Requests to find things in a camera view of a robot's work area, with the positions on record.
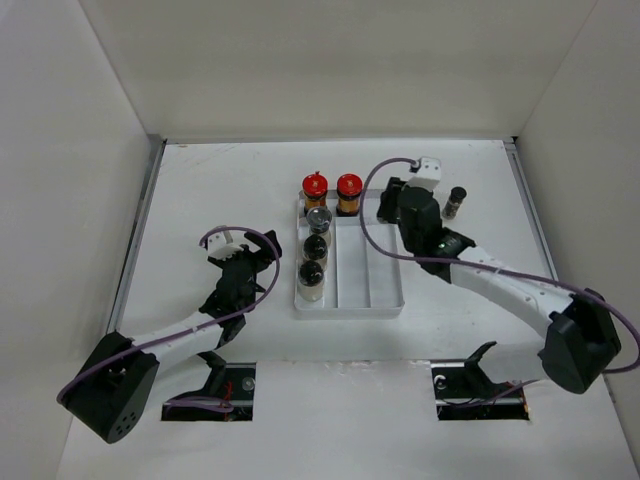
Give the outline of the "red lid sauce jar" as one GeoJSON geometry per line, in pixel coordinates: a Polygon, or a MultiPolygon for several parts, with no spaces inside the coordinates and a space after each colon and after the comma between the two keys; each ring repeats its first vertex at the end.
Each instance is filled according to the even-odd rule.
{"type": "Polygon", "coordinates": [[[339,216],[353,217],[359,214],[362,189],[363,181],[354,173],[345,173],[338,178],[336,212],[339,216]]]}
{"type": "Polygon", "coordinates": [[[328,180],[319,171],[311,173],[302,180],[302,192],[305,212],[315,207],[325,206],[328,180]]]}

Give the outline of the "white powder bottle black cap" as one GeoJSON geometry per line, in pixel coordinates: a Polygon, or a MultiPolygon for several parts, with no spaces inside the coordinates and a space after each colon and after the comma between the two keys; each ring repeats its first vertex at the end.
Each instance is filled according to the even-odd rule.
{"type": "Polygon", "coordinates": [[[307,211],[306,221],[311,235],[318,235],[331,244],[331,224],[333,215],[326,206],[316,206],[307,211]]]}

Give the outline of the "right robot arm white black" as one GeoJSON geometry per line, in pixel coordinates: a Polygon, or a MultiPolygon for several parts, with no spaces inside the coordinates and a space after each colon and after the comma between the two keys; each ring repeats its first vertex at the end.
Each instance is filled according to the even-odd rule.
{"type": "Polygon", "coordinates": [[[601,297],[506,275],[505,267],[472,239],[443,225],[431,191],[392,177],[377,216],[398,226],[405,249],[423,270],[484,297],[537,333],[529,343],[482,344],[465,361],[463,380],[471,393],[483,396],[502,383],[549,379],[583,394],[620,352],[601,297]]]}

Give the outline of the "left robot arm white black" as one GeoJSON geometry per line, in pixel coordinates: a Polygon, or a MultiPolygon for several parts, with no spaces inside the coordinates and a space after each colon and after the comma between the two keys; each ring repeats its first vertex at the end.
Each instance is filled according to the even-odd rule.
{"type": "Polygon", "coordinates": [[[240,381],[226,377],[227,364],[219,348],[233,341],[246,325],[246,316],[271,293],[258,276],[279,268],[282,247],[273,230],[260,233],[242,227],[220,226],[199,244],[207,260],[221,271],[213,292],[187,318],[161,330],[127,337],[106,334],[76,374],[57,394],[56,401],[103,441],[113,444],[128,435],[157,395],[157,382],[169,369],[199,357],[205,364],[190,375],[192,391],[174,393],[162,403],[162,414],[182,418],[200,412],[215,419],[234,418],[247,408],[240,381]]]}

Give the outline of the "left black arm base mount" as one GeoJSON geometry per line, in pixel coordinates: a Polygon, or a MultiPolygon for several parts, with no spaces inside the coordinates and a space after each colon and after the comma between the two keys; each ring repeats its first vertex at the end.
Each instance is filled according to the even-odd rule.
{"type": "Polygon", "coordinates": [[[255,363],[227,363],[210,351],[198,357],[209,369],[200,388],[170,397],[162,406],[164,422],[250,422],[256,391],[255,363]]]}

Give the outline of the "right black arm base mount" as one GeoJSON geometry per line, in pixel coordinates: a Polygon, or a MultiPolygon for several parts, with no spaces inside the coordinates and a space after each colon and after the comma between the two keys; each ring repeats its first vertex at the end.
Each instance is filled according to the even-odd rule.
{"type": "Polygon", "coordinates": [[[435,410],[440,421],[530,419],[521,380],[494,383],[479,362],[496,342],[486,342],[465,359],[430,364],[435,410]]]}

